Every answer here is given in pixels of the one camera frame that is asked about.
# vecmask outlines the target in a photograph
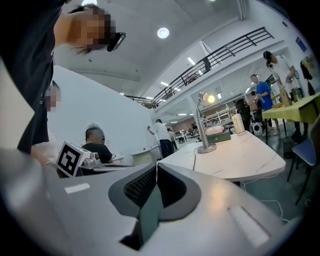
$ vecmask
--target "blue chair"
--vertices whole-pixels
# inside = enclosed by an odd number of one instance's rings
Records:
[[[320,161],[320,115],[317,117],[311,131],[310,131],[310,139],[305,140],[304,142],[300,143],[299,145],[296,145],[292,148],[293,152],[293,159],[291,163],[290,172],[287,178],[287,182],[290,179],[295,161],[296,161],[296,168],[298,168],[299,159],[302,159],[306,164],[306,178],[302,187],[302,190],[300,192],[300,195],[295,202],[295,205],[297,205],[303,195],[303,193],[306,190],[308,180],[310,178],[311,170],[314,166],[319,164]]]

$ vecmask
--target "railing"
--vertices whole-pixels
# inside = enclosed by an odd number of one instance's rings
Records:
[[[226,45],[210,53],[179,75],[166,88],[158,93],[153,99],[154,108],[158,107],[161,102],[166,101],[181,91],[182,87],[188,86],[199,77],[223,64],[224,60],[230,57],[235,57],[237,53],[243,51],[244,49],[257,46],[258,43],[269,38],[274,39],[274,37],[265,29],[265,27],[261,27],[227,43]]]
[[[145,106],[147,109],[153,110],[156,105],[152,99],[143,98],[143,97],[136,97],[136,96],[128,96],[125,95],[127,98],[141,104],[142,106]]]

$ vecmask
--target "green box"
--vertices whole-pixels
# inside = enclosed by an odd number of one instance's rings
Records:
[[[207,136],[209,144],[231,140],[229,129],[224,132]]]

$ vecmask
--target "desk lamp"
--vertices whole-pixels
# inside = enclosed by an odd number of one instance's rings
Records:
[[[196,117],[198,121],[199,134],[202,140],[202,146],[199,146],[197,148],[198,153],[200,154],[209,153],[217,149],[217,145],[215,143],[209,144],[206,133],[205,133],[204,122],[199,116],[199,112],[200,112],[199,106],[200,106],[200,103],[204,101],[213,103],[215,102],[215,97],[213,95],[208,95],[208,93],[204,93],[204,92],[199,93],[199,102],[198,102],[198,105],[196,106]]]

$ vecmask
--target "yellow table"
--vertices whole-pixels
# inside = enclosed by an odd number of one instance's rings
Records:
[[[291,106],[282,106],[279,108],[272,108],[262,112],[262,118],[267,122],[267,119],[277,118],[283,120],[284,132],[287,135],[285,119],[289,122],[300,122],[313,124],[320,109],[320,95],[304,97]],[[265,143],[268,143],[268,129],[266,129]]]

